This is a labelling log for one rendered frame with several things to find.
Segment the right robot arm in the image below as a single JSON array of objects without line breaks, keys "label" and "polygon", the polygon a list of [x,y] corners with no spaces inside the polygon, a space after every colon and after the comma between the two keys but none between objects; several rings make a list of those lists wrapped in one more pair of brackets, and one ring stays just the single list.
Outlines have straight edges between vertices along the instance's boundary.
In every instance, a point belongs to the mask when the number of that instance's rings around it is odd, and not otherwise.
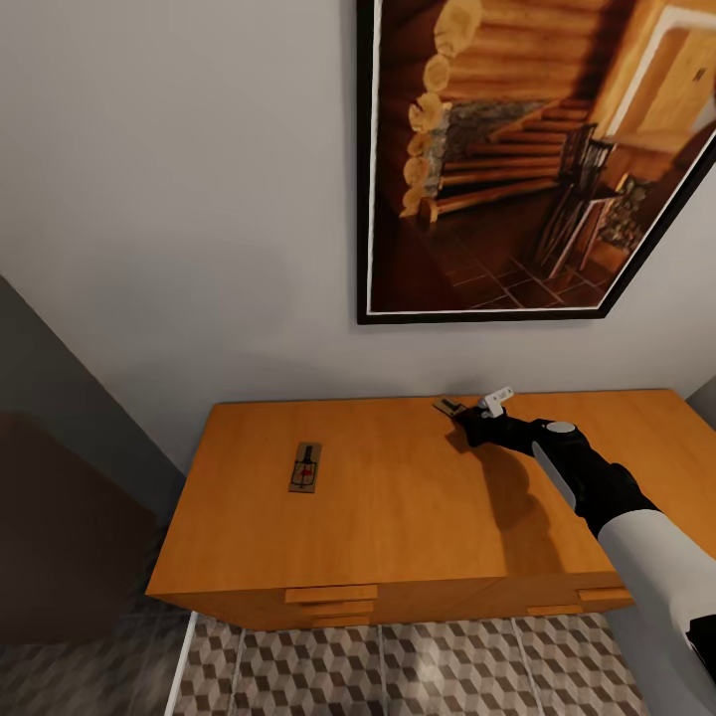
[{"label": "right robot arm", "polygon": [[512,419],[498,389],[455,416],[468,444],[534,456],[605,550],[676,673],[716,716],[716,560],[644,494],[619,463],[594,451],[573,423]]}]

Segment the mousetrap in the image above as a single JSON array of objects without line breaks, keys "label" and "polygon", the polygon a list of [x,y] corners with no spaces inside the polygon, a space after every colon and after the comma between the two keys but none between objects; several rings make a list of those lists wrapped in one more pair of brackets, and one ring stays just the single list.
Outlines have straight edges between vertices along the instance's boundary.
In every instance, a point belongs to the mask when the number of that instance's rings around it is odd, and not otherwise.
[{"label": "mousetrap", "polygon": [[299,442],[289,492],[314,493],[322,443]]},{"label": "mousetrap", "polygon": [[446,393],[442,394],[441,397],[438,397],[433,406],[451,419],[455,419],[455,416],[471,417],[472,419],[478,418],[478,415],[473,410],[465,407],[462,403],[455,401],[454,398],[450,398]]}]

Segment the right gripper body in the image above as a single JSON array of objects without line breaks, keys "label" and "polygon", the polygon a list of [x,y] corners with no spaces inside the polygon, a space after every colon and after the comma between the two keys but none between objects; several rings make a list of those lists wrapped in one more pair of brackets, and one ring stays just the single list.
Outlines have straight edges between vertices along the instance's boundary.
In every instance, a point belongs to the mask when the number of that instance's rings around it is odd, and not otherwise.
[{"label": "right gripper body", "polygon": [[468,444],[471,447],[478,448],[484,443],[494,443],[501,447],[506,447],[513,450],[513,447],[507,445],[507,430],[511,428],[511,424],[516,422],[516,419],[508,417],[506,413],[499,415],[495,419],[492,417],[486,417],[483,419],[481,416],[472,419],[469,417],[465,424],[466,436]]}]

